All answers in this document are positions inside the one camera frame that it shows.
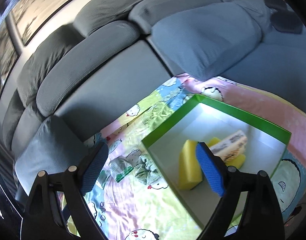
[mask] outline gray sofa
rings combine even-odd
[[[201,80],[221,74],[306,109],[285,95],[285,84],[279,89],[269,84],[274,77],[267,75],[272,75],[274,64],[281,68],[278,60],[265,66],[272,69],[262,75],[267,82],[260,81],[257,71],[264,63],[253,60],[262,50],[279,47],[271,51],[274,58],[284,54],[284,46],[289,57],[293,57],[293,49],[299,53],[306,49],[300,48],[305,31],[297,36],[294,47],[289,45],[292,38],[285,38],[283,44],[272,40],[281,33],[273,30],[269,18],[270,10],[262,0],[91,0],[72,24],[60,27],[40,44],[24,65],[8,106],[3,138],[14,152],[16,174],[25,192],[29,193],[38,171],[61,172],[78,165],[83,156],[76,158],[66,148],[46,147],[47,156],[42,147],[32,150],[36,149],[32,144],[61,140],[45,135],[52,133],[50,119],[64,121],[61,127],[70,129],[71,140],[81,147],[80,142],[170,77],[184,72]],[[203,35],[199,37],[194,29]],[[245,68],[250,64],[256,67],[249,72]],[[295,57],[294,64],[306,69],[306,59],[302,62]],[[297,71],[290,68],[288,74]]]

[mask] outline cartoon print blanket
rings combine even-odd
[[[107,140],[109,157],[104,169],[108,169],[108,163],[118,156],[134,165],[141,154],[147,154],[141,140],[194,93],[251,112],[292,133],[287,151],[272,177],[286,221],[306,188],[306,114],[273,94],[221,77],[200,82],[183,74],[165,82],[85,144],[92,147],[100,140]],[[160,178],[145,186],[134,174],[133,171],[119,183],[109,180],[104,190],[96,184],[85,196],[90,211],[108,239],[196,239],[201,229],[166,181]],[[71,220],[68,226],[72,233],[78,234]]]

